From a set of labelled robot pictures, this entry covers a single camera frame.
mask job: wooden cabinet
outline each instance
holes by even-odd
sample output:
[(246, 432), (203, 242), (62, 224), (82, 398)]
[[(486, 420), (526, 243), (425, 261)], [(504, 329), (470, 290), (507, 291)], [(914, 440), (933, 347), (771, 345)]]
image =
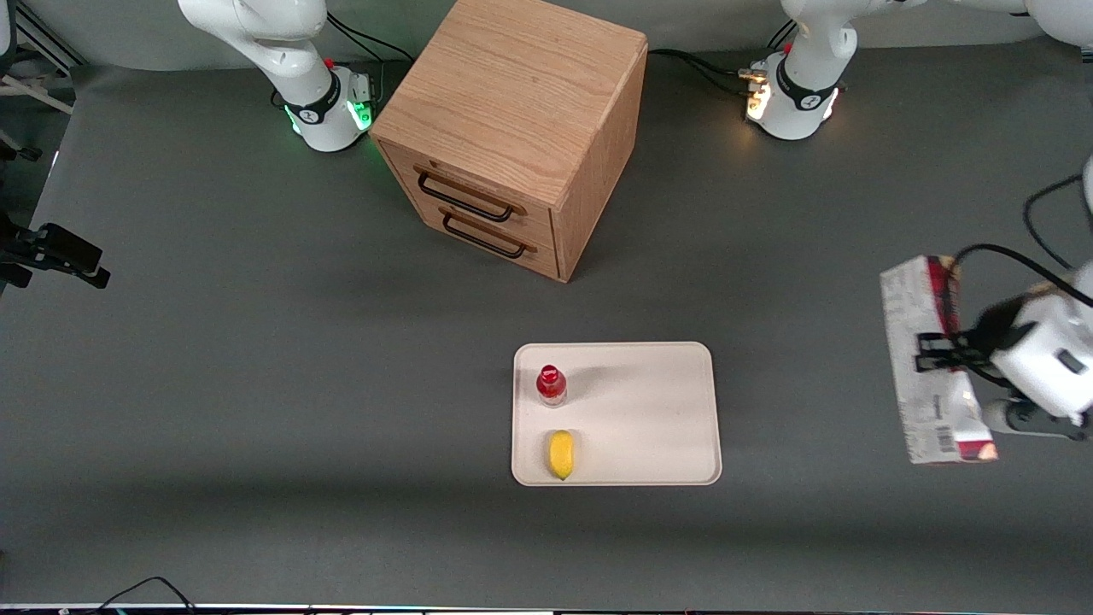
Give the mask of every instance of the wooden cabinet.
[(459, 0), (372, 128), (433, 228), (568, 281), (634, 149), (645, 35)]

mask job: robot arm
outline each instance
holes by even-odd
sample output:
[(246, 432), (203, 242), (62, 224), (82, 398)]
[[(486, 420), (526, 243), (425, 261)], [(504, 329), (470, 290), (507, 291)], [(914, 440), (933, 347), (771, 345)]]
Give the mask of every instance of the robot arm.
[[(1093, 295), (1093, 261), (1078, 271), (1073, 285)], [(1031, 295), (1012, 323), (990, 338), (998, 345), (989, 360), (1012, 387), (1008, 399), (985, 409), (988, 426), (1086, 439), (1093, 427), (1093, 307), (1056, 291)]]
[(800, 26), (787, 52), (775, 51), (741, 75), (752, 80), (748, 119), (772, 135), (812, 135), (831, 115), (836, 83), (858, 49), (857, 17), (917, 7), (926, 0), (781, 0)]
[[(1093, 59), (1093, 0), (948, 0), (986, 11), (1027, 12), (1050, 36)], [(858, 47), (850, 21), (922, 4), (926, 0), (781, 0), (800, 26), (791, 49), (741, 71), (753, 81), (748, 119), (772, 135), (804, 139), (831, 115), (835, 84)], [(1093, 74), (1089, 78), (1093, 98)]]
[(319, 151), (351, 145), (372, 123), (366, 75), (328, 67), (310, 39), (327, 19), (325, 0), (178, 0), (193, 26), (254, 62), (285, 100), (293, 128)]

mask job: black metal handle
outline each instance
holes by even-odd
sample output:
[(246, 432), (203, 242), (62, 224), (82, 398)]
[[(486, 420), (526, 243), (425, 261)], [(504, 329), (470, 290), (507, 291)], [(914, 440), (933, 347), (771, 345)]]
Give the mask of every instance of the black metal handle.
[(475, 237), (474, 235), (472, 235), (470, 233), (465, 233), (463, 230), (460, 230), (459, 228), (453, 227), (450, 224), (448, 224), (448, 222), (450, 222), (450, 221), (451, 221), (451, 214), (445, 212), (445, 214), (444, 214), (444, 229), (445, 230), (448, 230), (449, 233), (451, 233), (453, 235), (456, 235), (457, 237), (465, 238), (465, 239), (471, 241), (474, 245), (482, 246), (482, 247), (489, 249), (490, 251), (492, 251), (494, 253), (504, 256), (505, 258), (512, 258), (513, 260), (516, 260), (517, 258), (519, 258), (520, 256), (522, 256), (524, 255), (524, 250), (528, 248), (528, 246), (526, 246), (524, 244), (520, 244), (520, 247), (518, 249), (516, 249), (515, 251), (508, 251), (508, 250), (502, 249), (502, 248), (493, 245), (490, 241), (482, 240), (482, 239)]
[(470, 211), (474, 215), (480, 215), (480, 216), (485, 217), (486, 220), (489, 220), (491, 222), (504, 222), (505, 220), (508, 220), (508, 217), (513, 214), (513, 205), (510, 205), (510, 204), (507, 205), (507, 206), (505, 206), (504, 213), (497, 214), (497, 213), (490, 213), (489, 211), (486, 211), (484, 209), (480, 209), (478, 206), (474, 206), (473, 204), (471, 204), (469, 202), (463, 202), (463, 201), (461, 201), (461, 200), (459, 200), (459, 199), (457, 199), (455, 197), (449, 197), (448, 194), (446, 194), (446, 193), (444, 193), (444, 192), (442, 192), (439, 190), (434, 190), (433, 188), (430, 188), (428, 186), (426, 186), (425, 181), (427, 181), (428, 178), (430, 178), (428, 177), (428, 172), (427, 170), (422, 170), (421, 175), (418, 176), (418, 187), (421, 188), (421, 191), (425, 192), (426, 194), (428, 194), (428, 196), (431, 196), (433, 198), (440, 199), (444, 202), (446, 202), (448, 204), (451, 204), (451, 205), (455, 205), (455, 206), (458, 206), (459, 209), (462, 209), (465, 211)]

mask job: lemon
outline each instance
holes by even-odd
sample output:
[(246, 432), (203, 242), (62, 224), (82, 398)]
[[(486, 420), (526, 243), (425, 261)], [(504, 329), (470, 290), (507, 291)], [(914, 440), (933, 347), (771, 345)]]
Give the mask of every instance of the lemon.
[(550, 437), (550, 471), (562, 481), (573, 474), (573, 435), (564, 429)]

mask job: plastic tray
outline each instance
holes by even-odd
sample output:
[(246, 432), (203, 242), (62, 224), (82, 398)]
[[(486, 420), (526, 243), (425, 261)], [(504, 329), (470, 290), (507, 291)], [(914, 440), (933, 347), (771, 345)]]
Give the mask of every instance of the plastic tray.
[[(567, 401), (539, 400), (545, 365), (565, 375)], [(555, 430), (574, 436), (574, 471), (550, 472)], [(513, 476), (528, 487), (710, 485), (721, 476), (714, 364), (696, 342), (529, 344), (513, 375)]]

